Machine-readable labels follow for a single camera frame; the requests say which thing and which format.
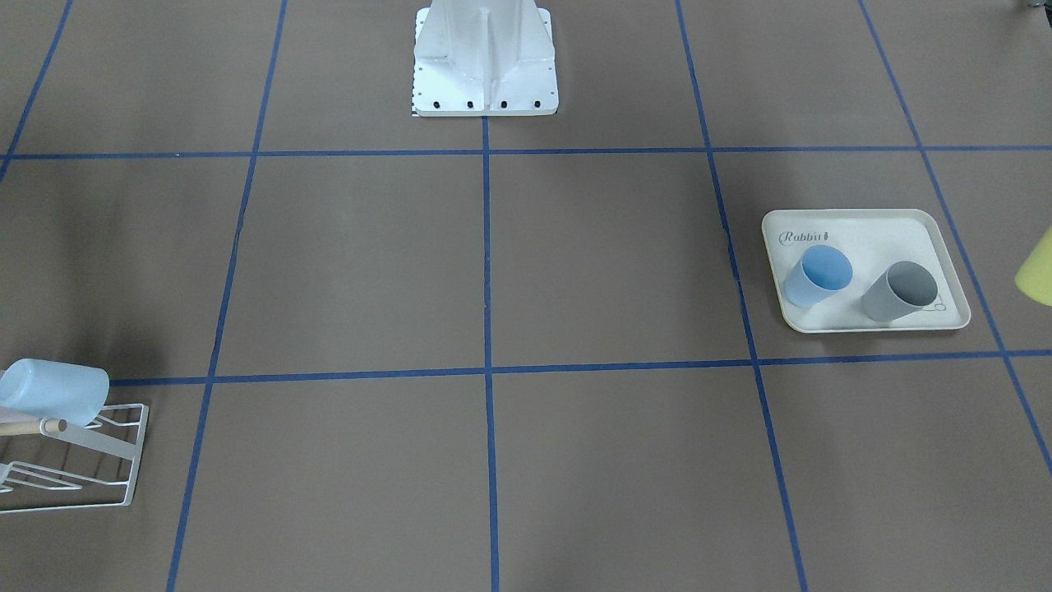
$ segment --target white wire rack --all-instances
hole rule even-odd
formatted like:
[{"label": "white wire rack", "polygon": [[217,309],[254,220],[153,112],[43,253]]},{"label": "white wire rack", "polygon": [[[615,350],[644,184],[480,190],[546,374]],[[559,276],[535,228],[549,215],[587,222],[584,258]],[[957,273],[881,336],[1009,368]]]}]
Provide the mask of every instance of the white wire rack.
[{"label": "white wire rack", "polygon": [[[34,505],[31,502],[26,506],[0,509],[0,514],[69,508],[127,506],[130,504],[135,495],[136,479],[139,476],[139,466],[142,460],[142,445],[146,435],[146,419],[148,413],[149,409],[142,404],[115,405],[102,408],[102,411],[95,421],[83,428],[80,426],[70,426],[64,421],[49,419],[40,420],[39,422],[0,424],[0,436],[39,434],[66,443],[70,447],[80,447],[96,451],[102,455],[116,457],[120,460],[118,474],[121,473],[120,469],[123,462],[130,464],[125,478],[102,479],[98,478],[98,475],[65,471],[63,470],[64,466],[56,469],[22,461],[0,463],[0,495],[23,490],[23,488],[26,491],[35,490],[43,493],[82,492],[88,487],[101,488],[105,493],[108,493],[108,495],[104,496],[107,499],[116,498],[117,494],[120,495],[117,502],[97,502],[95,498],[80,501],[77,498],[77,494],[73,493],[59,498],[49,495],[46,503]],[[116,419],[120,414],[126,415],[124,421]],[[119,438],[107,435],[102,433],[103,431],[123,431],[125,437]]]}]

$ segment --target blue cup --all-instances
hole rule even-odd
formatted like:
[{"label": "blue cup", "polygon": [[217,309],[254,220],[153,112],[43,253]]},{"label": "blue cup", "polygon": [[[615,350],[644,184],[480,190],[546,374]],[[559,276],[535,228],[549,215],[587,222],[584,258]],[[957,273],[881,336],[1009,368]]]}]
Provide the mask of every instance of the blue cup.
[{"label": "blue cup", "polygon": [[851,283],[851,261],[832,246],[804,251],[782,284],[782,294],[797,307],[813,307]]}]

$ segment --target white metal base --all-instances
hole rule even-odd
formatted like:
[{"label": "white metal base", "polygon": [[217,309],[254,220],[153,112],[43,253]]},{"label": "white metal base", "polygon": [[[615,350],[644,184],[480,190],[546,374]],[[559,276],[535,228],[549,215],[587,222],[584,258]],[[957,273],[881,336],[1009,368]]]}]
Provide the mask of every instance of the white metal base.
[{"label": "white metal base", "polygon": [[[447,26],[447,16],[444,13],[432,13],[431,8],[421,8],[417,13],[416,23],[413,116],[554,114],[559,108],[559,86],[555,81],[554,45],[551,41],[551,14],[544,8],[535,8],[532,1],[522,2],[522,11],[521,26],[514,38],[498,33],[507,28],[491,25],[490,14],[483,11],[478,23],[481,25],[481,34],[472,42],[454,43],[451,37],[456,32]],[[425,23],[433,33],[427,47],[422,47],[420,39]],[[537,27],[537,24],[543,25],[543,29]],[[543,34],[537,33],[538,30],[546,32],[547,38],[543,38]],[[494,57],[497,54],[520,50],[532,55],[510,62],[504,60],[503,65]],[[477,67],[471,69],[465,64]]]},{"label": "white metal base", "polygon": [[[108,417],[112,413],[106,413],[107,411],[114,412],[125,409],[138,409],[139,420],[136,422],[116,422],[112,417]],[[128,477],[125,481],[105,482],[87,475],[69,473],[19,461],[8,464],[0,464],[0,494],[9,493],[15,491],[15,488],[19,487],[28,487],[46,491],[80,491],[84,489],[85,485],[94,485],[122,489],[123,497],[120,502],[110,504],[69,504],[64,506],[15,508],[11,510],[0,510],[0,514],[38,512],[42,510],[63,510],[69,508],[104,508],[109,506],[127,506],[128,504],[132,504],[132,498],[135,496],[136,482],[139,477],[139,465],[142,461],[142,445],[146,437],[146,419],[148,413],[149,408],[142,404],[107,406],[102,408],[102,412],[99,413],[99,416],[86,428],[68,426],[61,434],[45,432],[43,430],[43,424],[46,420],[41,421],[41,434],[44,436],[63,441],[69,443],[70,445],[78,445],[92,450],[97,450],[104,454],[110,454],[130,462],[132,467],[128,469]],[[117,428],[133,428],[133,433],[129,436],[130,441],[121,441],[95,431],[103,425]]]}]

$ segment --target gray cup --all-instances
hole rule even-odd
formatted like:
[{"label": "gray cup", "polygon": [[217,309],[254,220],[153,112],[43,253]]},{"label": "gray cup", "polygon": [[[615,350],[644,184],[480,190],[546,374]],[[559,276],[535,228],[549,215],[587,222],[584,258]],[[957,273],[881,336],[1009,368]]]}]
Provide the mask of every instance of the gray cup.
[{"label": "gray cup", "polygon": [[862,298],[866,317],[887,323],[931,305],[938,285],[928,269],[913,261],[898,261],[881,274]]}]

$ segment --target brown floor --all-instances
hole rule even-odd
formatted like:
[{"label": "brown floor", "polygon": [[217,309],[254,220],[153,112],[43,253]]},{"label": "brown floor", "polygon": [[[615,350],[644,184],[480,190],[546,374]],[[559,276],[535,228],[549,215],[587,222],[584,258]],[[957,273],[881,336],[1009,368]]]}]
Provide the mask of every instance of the brown floor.
[{"label": "brown floor", "polygon": [[[547,0],[559,114],[481,122],[423,1],[0,1],[0,364],[150,408],[0,590],[1048,589],[1040,11]],[[930,212],[971,324],[795,333],[794,207]]]}]

